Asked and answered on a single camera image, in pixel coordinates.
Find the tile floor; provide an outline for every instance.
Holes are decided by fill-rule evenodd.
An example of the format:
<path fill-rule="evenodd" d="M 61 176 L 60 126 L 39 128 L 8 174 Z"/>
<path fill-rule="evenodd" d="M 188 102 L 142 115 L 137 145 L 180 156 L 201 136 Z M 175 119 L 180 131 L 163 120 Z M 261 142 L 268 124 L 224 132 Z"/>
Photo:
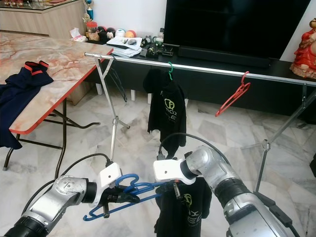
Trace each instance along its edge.
<path fill-rule="evenodd" d="M 118 127 L 115 162 L 124 174 L 137 173 L 142 181 L 153 182 L 152 164 L 159 146 L 159 133 L 147 133 L 150 105 L 145 94 L 137 92 L 136 101 L 124 103 L 117 92 L 111 90 L 114 106 L 120 119 L 131 125 L 130 129 Z M 260 164 L 260 144 L 278 129 L 286 116 L 258 111 L 230 108 L 215 118 L 219 105 L 189 101 L 187 106 L 187 132 L 207 139 L 225 153 L 233 168 L 253 190 Z M 109 154 L 111 146 L 112 117 L 105 95 L 90 91 L 76 106 L 68 104 L 68 117 L 79 124 L 101 122 L 81 130 L 68 127 L 67 149 L 61 172 L 77 159 L 102 152 Z M 316 178 L 309 162 L 316 153 L 316 126 L 301 126 L 297 120 L 273 143 L 268 153 L 260 192 L 274 199 L 277 205 L 293 219 L 300 236 L 316 236 Z M 33 133 L 24 136 L 35 141 L 60 145 L 62 127 L 43 122 Z M 188 138 L 177 157 L 202 145 Z M 0 165 L 3 165 L 8 149 L 0 148 Z M 13 152 L 8 171 L 0 171 L 0 236 L 19 219 L 30 196 L 42 184 L 51 180 L 60 151 L 23 144 Z M 70 175 L 94 179 L 105 167 L 102 157 L 94 157 L 79 163 Z M 150 200 L 123 211 L 84 222 L 82 217 L 90 208 L 87 204 L 68 208 L 52 237 L 154 237 L 154 224 L 159 209 Z M 212 199 L 210 215 L 202 221 L 202 237 L 224 237 L 228 224 L 220 203 Z"/>

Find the cable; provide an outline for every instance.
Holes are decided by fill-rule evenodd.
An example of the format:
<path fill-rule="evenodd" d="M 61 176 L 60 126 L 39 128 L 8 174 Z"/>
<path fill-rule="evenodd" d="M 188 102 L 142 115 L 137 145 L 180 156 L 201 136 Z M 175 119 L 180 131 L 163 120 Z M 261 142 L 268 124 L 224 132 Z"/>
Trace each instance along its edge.
<path fill-rule="evenodd" d="M 194 135 L 191 135 L 191 134 L 188 134 L 188 133 L 184 133 L 184 132 L 175 132 L 175 133 L 172 133 L 172 134 L 168 135 L 165 139 L 163 139 L 163 141 L 160 143 L 160 146 L 159 146 L 159 151 L 158 151 L 159 154 L 162 154 L 161 149 L 162 149 L 162 146 L 163 146 L 164 142 L 166 142 L 166 140 L 168 140 L 170 137 L 175 136 L 175 135 L 183 135 L 183 136 L 187 136 L 187 137 L 192 137 L 192 138 L 195 138 L 195 139 L 197 139 L 197 140 L 199 140 L 201 142 L 204 142 L 205 144 L 207 144 L 208 146 L 213 148 L 215 151 L 217 151 L 221 155 L 221 157 L 224 159 L 224 161 L 227 164 L 230 165 L 230 163 L 227 160 L 226 156 L 219 149 L 217 149 L 214 145 L 210 144 L 208 141 L 206 141 L 206 140 L 204 140 L 202 138 L 199 138 L 197 136 L 194 136 Z"/>
<path fill-rule="evenodd" d="M 90 157 L 94 157 L 94 156 L 103 156 L 105 157 L 105 159 L 107 160 L 107 163 L 106 163 L 106 167 L 108 167 L 110 164 L 112 164 L 113 162 L 109 159 L 109 157 L 106 155 L 106 154 L 103 154 L 103 153 L 95 153 L 95 154 L 91 154 L 91 155 L 88 155 L 88 156 L 85 156 L 79 160 L 77 160 L 76 162 L 74 162 L 73 164 L 71 164 L 62 174 L 61 176 L 65 175 L 72 167 L 74 167 L 76 164 L 78 164 L 79 162 L 83 161 L 84 159 L 87 159 L 87 158 L 90 158 Z M 22 211 L 22 214 L 24 212 L 26 212 L 26 210 L 28 209 L 29 205 L 31 204 L 31 202 L 33 201 L 33 199 L 44 189 L 46 188 L 48 185 L 52 184 L 55 182 L 56 179 L 53 179 L 51 181 L 49 181 L 48 183 L 44 184 L 43 186 L 41 186 L 32 196 L 31 198 L 29 199 L 29 201 L 26 203 L 23 211 Z"/>
<path fill-rule="evenodd" d="M 293 232 L 295 237 L 300 237 L 300 235 L 297 233 L 296 229 L 293 225 L 289 225 L 290 230 Z"/>

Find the white wall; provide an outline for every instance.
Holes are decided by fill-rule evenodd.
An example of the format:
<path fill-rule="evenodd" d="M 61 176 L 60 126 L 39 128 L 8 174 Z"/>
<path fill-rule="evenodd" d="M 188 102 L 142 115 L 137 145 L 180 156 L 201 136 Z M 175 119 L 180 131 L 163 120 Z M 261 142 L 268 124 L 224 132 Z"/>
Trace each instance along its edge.
<path fill-rule="evenodd" d="M 316 0 L 311 0 L 290 42 L 288 43 L 284 53 L 282 54 L 280 60 L 288 61 L 288 62 L 294 61 L 294 58 L 295 58 L 294 52 L 298 49 L 298 45 L 301 42 L 302 34 L 311 30 L 309 23 L 315 17 L 316 17 Z"/>
<path fill-rule="evenodd" d="M 157 35 L 164 27 L 167 0 L 94 0 L 94 20 L 98 26 L 134 30 L 137 36 Z M 316 17 L 316 0 L 311 0 L 281 60 L 292 62 L 301 36 Z"/>
<path fill-rule="evenodd" d="M 157 35 L 164 28 L 167 0 L 94 0 L 98 26 L 134 30 L 137 36 Z"/>

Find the metal rail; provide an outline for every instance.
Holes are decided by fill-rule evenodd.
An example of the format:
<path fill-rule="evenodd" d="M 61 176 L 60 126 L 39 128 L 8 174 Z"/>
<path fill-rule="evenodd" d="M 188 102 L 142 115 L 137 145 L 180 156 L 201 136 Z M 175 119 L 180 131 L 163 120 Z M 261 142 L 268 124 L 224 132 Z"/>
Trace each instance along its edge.
<path fill-rule="evenodd" d="M 167 68 L 171 67 L 170 64 L 168 63 L 134 59 L 134 58 L 122 58 L 122 57 L 114 58 L 111 55 L 101 55 L 98 53 L 91 53 L 91 52 L 85 52 L 84 55 L 87 57 L 94 57 L 97 59 L 114 59 L 117 61 L 127 62 L 127 63 L 136 63 L 136 64 L 144 64 L 144 65 L 167 67 Z M 242 77 L 244 75 L 244 72 L 226 71 L 226 70 L 220 70 L 220 69 L 202 68 L 202 67 L 186 66 L 186 65 L 180 65 L 180 64 L 172 64 L 172 66 L 174 69 L 196 71 L 196 72 L 201 72 L 201 73 L 213 73 L 213 74 L 221 74 L 221 75 L 228 75 L 228 76 L 235 76 L 235 77 Z M 253 73 L 248 73 L 246 77 L 253 78 L 253 79 L 286 82 L 286 83 L 299 84 L 299 85 L 316 86 L 316 81 L 274 77 L 274 76 L 267 76 L 267 75 L 261 75 L 261 74 L 253 74 Z"/>

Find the red clothes hanger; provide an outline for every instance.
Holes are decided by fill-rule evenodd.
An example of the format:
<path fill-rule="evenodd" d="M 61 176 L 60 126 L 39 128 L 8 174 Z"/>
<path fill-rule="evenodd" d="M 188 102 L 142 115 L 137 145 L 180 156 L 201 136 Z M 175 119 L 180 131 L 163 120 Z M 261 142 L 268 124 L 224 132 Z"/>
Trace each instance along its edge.
<path fill-rule="evenodd" d="M 245 74 L 241 78 L 241 86 L 237 89 L 237 91 L 222 105 L 222 107 L 217 111 L 215 117 L 221 115 L 233 102 L 235 102 L 239 97 L 241 97 L 250 87 L 250 82 L 244 84 L 243 80 L 245 76 L 249 73 L 249 71 L 245 72 Z"/>

